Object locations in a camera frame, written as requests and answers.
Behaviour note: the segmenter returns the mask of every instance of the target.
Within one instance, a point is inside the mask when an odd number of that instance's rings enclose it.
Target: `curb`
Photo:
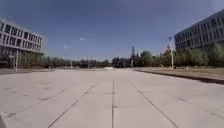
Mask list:
[[[55,70],[47,70],[47,71],[18,71],[18,72],[0,72],[0,75],[10,75],[10,74],[25,74],[25,73],[34,73],[34,72],[53,72]]]
[[[178,78],[186,78],[186,79],[191,79],[191,80],[199,80],[199,81],[205,82],[205,83],[217,83],[217,84],[224,85],[224,80],[213,79],[213,78],[208,78],[208,77],[187,76],[187,75],[170,74],[170,73],[162,73],[162,72],[150,72],[150,71],[139,71],[139,70],[134,70],[134,71],[157,74],[157,75],[164,75],[164,76],[172,76],[172,77],[178,77]]]

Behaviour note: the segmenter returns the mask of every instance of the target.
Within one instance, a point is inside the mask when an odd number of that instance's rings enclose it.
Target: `street lamp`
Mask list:
[[[171,44],[171,40],[172,40],[172,37],[169,37],[169,45],[170,45],[170,50],[171,50],[171,63],[172,63],[172,69],[173,69],[173,47],[172,47],[172,44]]]
[[[16,55],[9,55],[9,58],[13,60],[13,68],[18,72],[19,51],[16,50]]]

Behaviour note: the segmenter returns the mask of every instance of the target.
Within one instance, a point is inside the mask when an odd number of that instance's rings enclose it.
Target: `distant building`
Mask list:
[[[177,51],[206,49],[214,43],[224,45],[224,10],[177,33],[174,39]]]
[[[44,37],[13,22],[0,19],[0,55],[43,54]]]

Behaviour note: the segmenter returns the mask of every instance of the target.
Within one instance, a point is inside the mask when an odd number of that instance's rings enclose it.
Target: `window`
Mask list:
[[[190,41],[191,41],[191,46],[193,46],[194,45],[193,39],[191,39]]]
[[[9,42],[9,36],[6,37],[6,44],[8,44]]]
[[[29,40],[31,40],[31,36],[32,36],[32,34],[29,34]]]
[[[195,31],[195,34],[197,35],[197,34],[198,34],[197,28],[195,28],[195,30],[194,30],[194,31]]]
[[[21,45],[21,39],[17,39],[17,41],[16,41],[16,46],[17,46],[17,47],[20,47],[20,45]]]
[[[37,42],[37,36],[35,36],[35,42]]]
[[[10,45],[15,45],[15,43],[16,43],[16,38],[11,37],[11,38],[10,38],[10,41],[9,41],[9,44],[10,44]]]
[[[192,36],[192,31],[190,30],[190,36]]]
[[[214,38],[217,39],[217,35],[215,31],[213,31],[213,35],[214,35]]]
[[[19,37],[19,34],[20,34],[21,30],[19,29],[18,33],[17,33],[17,36]]]
[[[187,41],[187,47],[190,47],[191,46],[191,42],[190,40]]]
[[[23,30],[21,31],[21,33],[20,33],[20,37],[22,37],[23,36]]]
[[[3,36],[3,44],[5,44],[6,35]]]
[[[35,35],[33,35],[33,40],[32,40],[32,41],[35,41],[35,37],[36,37],[36,36],[35,36]]]
[[[207,33],[205,34],[205,39],[206,39],[206,42],[208,42],[208,34]]]
[[[208,30],[210,30],[210,24],[209,23],[207,23],[207,28],[208,28]]]
[[[224,25],[224,16],[223,16],[223,17],[221,17],[221,19],[222,19],[222,24]]]
[[[217,17],[217,22],[218,22],[218,25],[221,26],[221,21],[219,17]]]
[[[197,45],[199,44],[199,37],[196,38]]]
[[[11,34],[14,35],[14,36],[16,36],[16,34],[17,34],[17,30],[18,30],[17,28],[12,27]]]
[[[205,35],[203,35],[203,42],[206,42]]]
[[[31,49],[33,50],[33,43],[31,43]]]
[[[202,42],[202,41],[201,41],[201,36],[199,36],[199,42],[200,42],[200,44],[201,44],[201,42]]]
[[[206,24],[203,24],[204,31],[206,31]]]
[[[204,31],[203,25],[201,25],[201,30]]]
[[[1,28],[0,28],[1,31],[3,30],[4,25],[5,25],[4,23],[1,24]]]
[[[194,45],[197,45],[197,38],[194,38]]]
[[[219,32],[220,32],[220,36],[223,37],[224,36],[224,33],[223,33],[222,28],[219,29]]]
[[[23,41],[23,48],[25,48],[25,41]]]
[[[33,41],[36,42],[36,36],[34,36],[34,40]]]
[[[22,32],[23,32],[23,30],[20,30],[18,37],[22,37]]]
[[[7,24],[5,26],[5,32],[9,34],[10,30],[11,30],[11,26]]]
[[[24,38],[27,39],[27,37],[28,37],[28,32],[25,32],[24,33]]]
[[[219,38],[220,36],[219,36],[219,30],[218,29],[216,30],[216,34],[217,34],[217,38]]]
[[[28,48],[28,43],[27,43],[27,41],[25,42],[25,48]]]
[[[197,28],[198,28],[198,33],[199,33],[199,34],[201,34],[201,30],[200,30],[200,27],[198,26]]]
[[[212,24],[212,27],[216,27],[216,25],[217,25],[216,20],[215,19],[212,19],[211,20],[211,24]]]
[[[210,35],[210,41],[211,41],[213,39],[212,33],[210,32],[209,35]]]
[[[187,39],[187,32],[184,33],[184,39]]]
[[[27,48],[29,49],[30,48],[30,42],[27,42],[27,45],[28,45]]]

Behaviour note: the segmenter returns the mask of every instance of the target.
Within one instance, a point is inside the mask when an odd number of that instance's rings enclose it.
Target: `pavement crack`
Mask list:
[[[191,105],[193,105],[194,107],[197,107],[197,108],[199,108],[199,109],[201,109],[201,110],[204,110],[204,111],[210,113],[211,115],[213,115],[213,116],[215,116],[215,117],[217,117],[217,118],[224,119],[224,117],[222,117],[222,116],[220,116],[220,115],[218,115],[218,114],[216,114],[216,113],[214,113],[214,112],[212,112],[212,111],[210,111],[210,110],[208,110],[208,109],[205,109],[204,107],[202,107],[202,106],[200,106],[200,105],[194,104],[194,103],[188,101],[187,99],[179,98],[179,97],[176,97],[176,96],[175,96],[175,98],[177,98],[178,100],[183,101],[183,102],[185,102],[185,103],[191,104]]]
[[[130,81],[128,81],[129,82],[129,84],[135,89],[135,90],[137,90],[137,92],[139,93],[139,94],[141,94],[156,110],[158,110],[167,120],[169,120],[170,121],[170,123],[172,123],[173,124],[173,126],[175,127],[175,128],[179,128],[178,126],[177,126],[177,124],[175,124],[174,123],[174,121],[172,121],[162,110],[160,110],[151,100],[149,100],[139,89],[137,89],[136,87],[135,87],[135,85],[132,83],[132,82],[130,82]]]
[[[6,116],[7,118],[12,118],[16,116],[16,113],[15,112],[11,112],[11,113],[8,113],[8,115]]]
[[[76,100],[71,106],[69,106],[61,115],[59,115],[49,126],[48,128],[50,128],[51,126],[53,126],[65,113],[67,113],[73,106],[75,106],[85,95],[87,95],[94,87],[96,86],[96,84],[92,85],[86,92],[84,92],[78,100]]]
[[[39,102],[36,102],[35,104],[32,104],[32,105],[30,105],[30,106],[28,106],[28,107],[25,107],[25,108],[23,108],[23,109],[17,110],[16,113],[20,113],[20,112],[23,112],[23,111],[28,110],[28,109],[30,109],[30,108],[33,108],[33,107],[35,107],[36,105],[39,105],[39,104],[41,104],[41,103],[43,103],[43,102],[45,102],[45,101],[48,101],[48,100],[52,99],[53,97],[55,97],[55,96],[57,96],[57,95],[59,95],[59,94],[61,94],[61,93],[64,93],[66,90],[68,90],[68,89],[70,89],[70,88],[72,88],[72,86],[63,89],[63,90],[57,92],[56,94],[51,95],[50,97],[46,97],[46,98],[37,98],[38,100],[40,100]]]

